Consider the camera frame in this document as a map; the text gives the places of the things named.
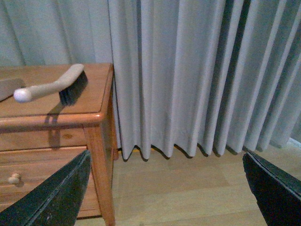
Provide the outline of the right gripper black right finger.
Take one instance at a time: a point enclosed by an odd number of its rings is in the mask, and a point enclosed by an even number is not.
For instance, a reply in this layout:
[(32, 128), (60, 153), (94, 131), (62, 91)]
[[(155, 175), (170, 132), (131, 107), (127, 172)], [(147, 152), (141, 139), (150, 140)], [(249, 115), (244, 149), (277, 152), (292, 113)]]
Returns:
[(301, 224), (301, 181), (254, 152), (246, 152), (243, 166), (250, 190), (269, 226)]

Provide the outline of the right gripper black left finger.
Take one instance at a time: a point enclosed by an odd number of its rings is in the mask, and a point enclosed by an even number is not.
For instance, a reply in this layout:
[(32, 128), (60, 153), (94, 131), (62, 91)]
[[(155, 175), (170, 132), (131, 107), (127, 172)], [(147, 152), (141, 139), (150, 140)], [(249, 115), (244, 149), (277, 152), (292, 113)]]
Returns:
[(3, 210), (2, 226), (73, 226), (91, 171), (91, 153), (83, 151), (25, 197)]

